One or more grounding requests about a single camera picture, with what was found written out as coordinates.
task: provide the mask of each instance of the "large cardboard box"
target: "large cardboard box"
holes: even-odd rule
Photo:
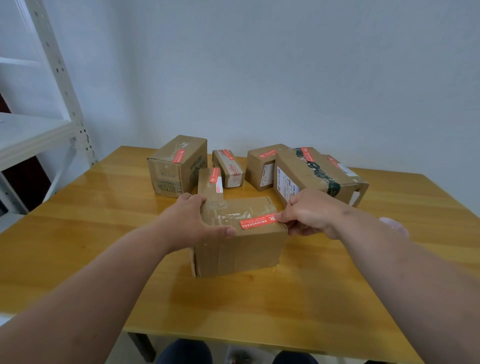
[[[147,159],[156,193],[178,197],[191,193],[198,183],[198,172],[207,166],[207,140],[178,135]]]
[[[368,183],[333,157],[322,155],[312,147],[278,151],[274,189],[283,206],[304,188],[323,191],[346,204],[357,206]]]
[[[204,202],[202,220],[209,225],[233,226],[237,235],[211,239],[191,248],[193,275],[204,278],[276,266],[287,228],[270,219],[274,213],[275,205],[268,197]]]
[[[208,201],[223,200],[222,176],[219,167],[200,169],[198,194],[206,197]]]
[[[275,155],[277,151],[288,148],[285,144],[275,144],[274,146],[264,146],[263,148],[249,150],[245,180],[258,191],[272,187]]]
[[[231,150],[214,150],[212,152],[212,164],[214,167],[220,168],[225,188],[242,186],[245,173],[235,160]]]

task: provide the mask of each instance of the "person's left hand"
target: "person's left hand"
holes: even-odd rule
[[[212,226],[202,221],[200,206],[206,201],[198,194],[182,194],[151,224],[168,245],[168,252],[192,247],[208,238],[229,238],[237,231],[231,226]]]

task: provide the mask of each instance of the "blue jeans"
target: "blue jeans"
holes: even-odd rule
[[[168,345],[156,364],[212,364],[212,354],[207,344],[198,340],[178,339]],[[273,364],[318,364],[303,352],[280,352]]]

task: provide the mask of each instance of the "wooden table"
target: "wooden table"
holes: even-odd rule
[[[120,147],[0,235],[0,312],[16,314],[173,198],[155,195],[146,158]],[[240,158],[245,166],[245,159]],[[480,220],[420,174],[355,169],[371,185],[360,208],[480,276]],[[270,196],[247,182],[225,198]],[[338,241],[290,238],[280,265],[195,279],[187,250],[158,266],[125,329],[335,356],[419,362]]]

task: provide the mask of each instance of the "person's right arm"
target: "person's right arm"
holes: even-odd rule
[[[479,280],[323,192],[300,191],[276,218],[339,239],[425,363],[480,363]]]

